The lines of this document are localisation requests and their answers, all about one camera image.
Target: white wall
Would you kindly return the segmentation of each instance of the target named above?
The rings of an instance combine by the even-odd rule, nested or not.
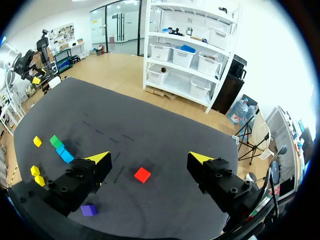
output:
[[[22,52],[24,55],[29,49],[34,50],[37,41],[42,36],[42,30],[52,30],[59,26],[73,23],[75,41],[82,38],[86,50],[92,49],[90,31],[90,8],[79,8],[48,16],[29,25],[12,37],[8,37],[8,43]]]
[[[273,1],[241,0],[242,20],[235,54],[247,60],[237,97],[258,102],[265,118],[279,105],[300,119],[317,81],[308,49],[286,12]]]
[[[28,0],[24,1],[20,11],[16,13],[10,24],[7,26],[5,35],[12,37],[18,32],[33,23],[45,19],[50,15],[81,9],[91,8],[102,2],[102,0],[86,0],[86,1],[71,1],[71,0]]]

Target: yellow cube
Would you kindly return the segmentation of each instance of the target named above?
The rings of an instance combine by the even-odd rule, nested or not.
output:
[[[41,82],[41,80],[39,78],[37,78],[36,76],[32,80],[33,84],[39,84],[40,82]]]
[[[34,176],[34,177],[40,175],[39,168],[36,167],[35,165],[33,165],[33,166],[30,168],[30,171],[31,171],[31,175]]]
[[[42,144],[42,141],[38,136],[35,136],[33,139],[33,143],[34,143],[34,145],[36,145],[39,148]]]
[[[45,184],[45,180],[42,176],[38,175],[34,177],[34,180],[37,184],[39,184],[41,187],[43,187]]]

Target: green cube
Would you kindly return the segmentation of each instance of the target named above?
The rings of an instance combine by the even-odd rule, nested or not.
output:
[[[55,147],[55,149],[58,149],[58,148],[60,148],[61,145],[64,145],[64,144],[62,143],[62,141],[60,141],[60,139],[57,138],[56,135],[53,135],[53,136],[50,138],[50,143],[52,144],[52,146]]]

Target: shelf unit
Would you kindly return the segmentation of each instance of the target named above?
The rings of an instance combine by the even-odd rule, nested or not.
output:
[[[186,43],[191,43],[191,44],[198,45],[200,47],[204,47],[204,48],[209,49],[209,50],[213,50],[213,51],[215,51],[217,53],[220,53],[222,55],[225,55],[227,57],[229,57],[229,55],[230,55],[229,51],[226,51],[226,50],[223,50],[223,49],[218,48],[216,46],[204,43],[202,41],[198,41],[198,40],[192,39],[189,36],[179,36],[179,35],[168,34],[168,33],[163,33],[163,32],[151,32],[151,31],[148,33],[148,35],[149,36],[160,37],[160,38],[168,38],[168,39],[180,40],[180,41],[183,41],[183,42],[186,42]]]
[[[72,58],[70,48],[57,53],[53,57],[54,57],[54,61],[56,62],[56,66],[58,68],[59,73],[62,73],[63,71],[73,67],[73,64],[71,63],[71,60],[70,60]]]
[[[161,10],[160,14],[159,13],[157,14],[156,8],[160,8]],[[158,32],[149,31],[151,11],[154,11]],[[213,20],[229,26],[229,32],[232,33],[232,40],[229,44],[229,47],[226,50],[223,50],[214,45],[210,45],[202,41],[192,39],[189,36],[179,36],[179,35],[160,32],[161,29],[169,27],[169,26],[161,26],[163,21],[163,14],[168,11],[173,13],[182,13],[186,15],[193,15],[193,16],[200,17],[201,19],[204,19],[205,24],[207,24],[208,20],[210,21]],[[198,104],[206,106],[207,108],[205,112],[208,113],[222,88],[222,85],[230,69],[232,60],[234,58],[234,54],[235,54],[234,49],[238,39],[239,26],[241,22],[241,14],[242,14],[241,4],[238,5],[238,8],[235,11],[233,11],[230,16],[225,14],[224,11],[219,10],[218,7],[208,7],[205,5],[192,4],[190,2],[188,3],[151,2],[151,0],[147,0],[146,19],[145,19],[144,59],[143,59],[143,89],[145,89],[146,86],[151,86],[160,90],[170,92],[172,94],[176,94],[178,96],[189,99]],[[181,45],[190,43],[195,46],[199,46],[201,49],[214,51],[216,53],[223,55],[224,58],[226,59],[226,63],[224,63],[223,67],[220,68],[220,71],[223,71],[223,72],[220,72],[218,74],[217,76],[218,79],[217,79],[215,76],[209,76],[207,74],[199,72],[198,66],[195,65],[194,62],[192,62],[191,66],[188,68],[188,67],[173,64],[172,59],[165,62],[165,61],[160,61],[160,60],[148,57],[148,54],[149,55],[151,54],[150,52],[148,52],[149,38],[154,38],[154,37],[157,37],[158,40],[172,39],[174,41],[181,41]],[[182,71],[190,75],[195,75],[195,76],[207,79],[210,82],[214,83],[214,84],[211,84],[214,86],[214,89],[212,89],[204,99],[199,99],[189,95],[189,90],[191,85],[190,82],[182,80],[177,76],[172,77],[169,74],[166,81],[162,85],[157,85],[152,82],[149,82],[147,80],[147,76],[148,76],[147,69],[155,64],[173,68],[175,70]]]
[[[86,58],[86,50],[85,50],[85,43],[78,43],[75,46],[70,47],[71,50],[71,56],[79,55],[80,59]]]

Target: gray mat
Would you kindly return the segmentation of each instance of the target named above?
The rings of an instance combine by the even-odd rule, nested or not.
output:
[[[75,157],[111,152],[113,169],[97,194],[84,201],[94,204],[98,215],[84,217],[78,209],[70,219],[130,237],[207,240],[221,233],[227,214],[200,192],[186,169],[187,155],[193,151],[222,157],[237,171],[237,146],[231,136],[74,78],[50,90],[15,130],[15,153],[24,181],[32,179],[32,165],[52,180],[68,168],[49,142],[53,134]],[[35,136],[42,139],[39,148],[33,144]],[[151,172],[145,184],[134,178],[140,167]]]

